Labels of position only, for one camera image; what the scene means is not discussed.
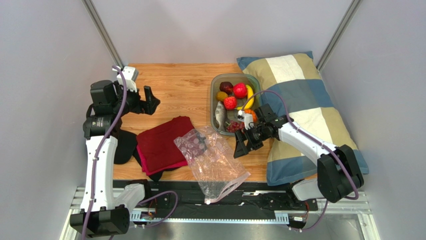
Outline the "dark red plum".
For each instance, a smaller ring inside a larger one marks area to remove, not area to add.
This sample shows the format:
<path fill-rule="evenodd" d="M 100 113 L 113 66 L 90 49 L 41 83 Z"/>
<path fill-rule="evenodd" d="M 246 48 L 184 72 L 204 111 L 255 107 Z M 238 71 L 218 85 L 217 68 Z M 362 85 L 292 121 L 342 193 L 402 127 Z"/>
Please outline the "dark red plum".
<path fill-rule="evenodd" d="M 219 85 L 219 90 L 221 92 L 225 92 L 227 95 L 232 94 L 233 88 L 234 88 L 233 84 L 229 81 L 223 81 Z"/>

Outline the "red strawberry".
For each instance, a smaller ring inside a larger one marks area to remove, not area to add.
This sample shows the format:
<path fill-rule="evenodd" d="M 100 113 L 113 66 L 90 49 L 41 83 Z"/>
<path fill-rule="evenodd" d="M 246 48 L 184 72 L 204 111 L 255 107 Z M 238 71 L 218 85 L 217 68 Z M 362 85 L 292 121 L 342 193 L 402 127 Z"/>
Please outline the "red strawberry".
<path fill-rule="evenodd" d="M 223 100 L 223 105 L 226 110 L 234 110 L 237 108 L 238 105 L 237 98 L 234 96 L 228 96 Z"/>

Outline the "red apple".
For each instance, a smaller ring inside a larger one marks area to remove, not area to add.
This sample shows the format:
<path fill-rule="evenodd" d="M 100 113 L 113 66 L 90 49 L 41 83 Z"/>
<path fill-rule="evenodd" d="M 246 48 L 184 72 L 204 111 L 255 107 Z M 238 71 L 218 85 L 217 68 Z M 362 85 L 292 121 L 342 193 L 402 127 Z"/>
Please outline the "red apple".
<path fill-rule="evenodd" d="M 248 95 L 248 89 L 242 82 L 235 84 L 232 91 L 237 99 L 243 99 Z"/>

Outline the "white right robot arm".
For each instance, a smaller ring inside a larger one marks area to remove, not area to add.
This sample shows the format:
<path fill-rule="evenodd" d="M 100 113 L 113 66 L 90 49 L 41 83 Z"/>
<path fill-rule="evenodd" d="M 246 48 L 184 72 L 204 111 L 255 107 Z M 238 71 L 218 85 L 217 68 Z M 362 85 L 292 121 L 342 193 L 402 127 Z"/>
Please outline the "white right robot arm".
<path fill-rule="evenodd" d="M 234 133 L 235 159 L 263 147 L 268 139 L 277 139 L 299 150 L 316 166 L 315 179 L 302 180 L 292 187 L 292 193 L 299 201 L 325 199 L 336 203 L 341 199 L 358 199 L 358 189 L 364 185 L 364 178 L 350 146 L 336 146 L 316 137 L 288 115 L 278 116 L 269 104 L 258 107 L 255 115 L 256 123 L 252 114 L 244 110 L 237 113 L 237 119 L 245 128 Z"/>

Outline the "clear zip top bag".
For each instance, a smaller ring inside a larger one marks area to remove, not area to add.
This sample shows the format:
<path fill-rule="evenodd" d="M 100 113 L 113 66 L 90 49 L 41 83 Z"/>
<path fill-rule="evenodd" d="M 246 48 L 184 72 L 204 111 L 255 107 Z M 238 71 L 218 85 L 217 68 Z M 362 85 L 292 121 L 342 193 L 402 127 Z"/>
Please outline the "clear zip top bag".
<path fill-rule="evenodd" d="M 174 143 L 185 157 L 207 205 L 222 200 L 251 175 L 233 157 L 227 140 L 211 126 L 194 128 Z"/>

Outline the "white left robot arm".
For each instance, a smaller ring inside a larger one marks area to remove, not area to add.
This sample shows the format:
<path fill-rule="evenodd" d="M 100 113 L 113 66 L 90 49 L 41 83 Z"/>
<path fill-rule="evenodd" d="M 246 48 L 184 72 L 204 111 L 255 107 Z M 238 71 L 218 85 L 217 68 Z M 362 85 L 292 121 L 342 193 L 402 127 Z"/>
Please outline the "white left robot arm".
<path fill-rule="evenodd" d="M 144 86 L 145 99 L 142 100 L 135 83 L 129 81 L 129 84 L 101 80 L 90 86 L 92 104 L 83 123 L 87 148 L 85 192 L 79 213 L 72 214 L 69 220 L 69 225 L 83 240 L 126 234 L 130 214 L 146 197 L 146 180 L 130 182 L 118 197 L 113 193 L 114 158 L 122 116 L 152 115 L 161 103 L 150 86 Z"/>

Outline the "red grape bunch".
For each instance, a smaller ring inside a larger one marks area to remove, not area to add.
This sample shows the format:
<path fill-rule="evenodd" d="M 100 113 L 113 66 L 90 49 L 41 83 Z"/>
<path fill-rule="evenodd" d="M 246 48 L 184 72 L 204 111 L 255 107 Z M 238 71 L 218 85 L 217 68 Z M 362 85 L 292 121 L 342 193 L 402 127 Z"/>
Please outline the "red grape bunch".
<path fill-rule="evenodd" d="M 226 123 L 226 130 L 229 133 L 235 133 L 236 131 L 243 130 L 245 128 L 244 122 L 241 121 L 229 121 Z"/>

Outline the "brown yellow round fruit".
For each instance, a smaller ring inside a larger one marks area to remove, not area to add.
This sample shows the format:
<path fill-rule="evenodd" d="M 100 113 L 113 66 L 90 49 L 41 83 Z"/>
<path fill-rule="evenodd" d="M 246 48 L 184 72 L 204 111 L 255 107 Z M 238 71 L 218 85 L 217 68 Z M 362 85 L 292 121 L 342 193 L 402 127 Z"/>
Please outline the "brown yellow round fruit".
<path fill-rule="evenodd" d="M 224 92 L 224 91 L 218 91 L 218 92 L 216 93 L 215 99 L 216 99 L 218 102 L 223 102 L 223 101 L 224 101 L 224 99 L 226 99 L 228 96 L 229 96 L 229 95 L 228 95 L 226 92 Z"/>

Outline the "grey toy fish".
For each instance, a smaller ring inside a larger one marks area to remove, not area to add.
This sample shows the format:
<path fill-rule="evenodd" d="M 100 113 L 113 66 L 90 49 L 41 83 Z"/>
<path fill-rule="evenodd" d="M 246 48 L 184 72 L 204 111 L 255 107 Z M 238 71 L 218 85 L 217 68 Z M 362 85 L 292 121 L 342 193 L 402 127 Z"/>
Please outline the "grey toy fish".
<path fill-rule="evenodd" d="M 227 110 L 221 101 L 218 101 L 216 105 L 215 120 L 218 124 L 218 130 L 224 132 L 227 120 Z"/>

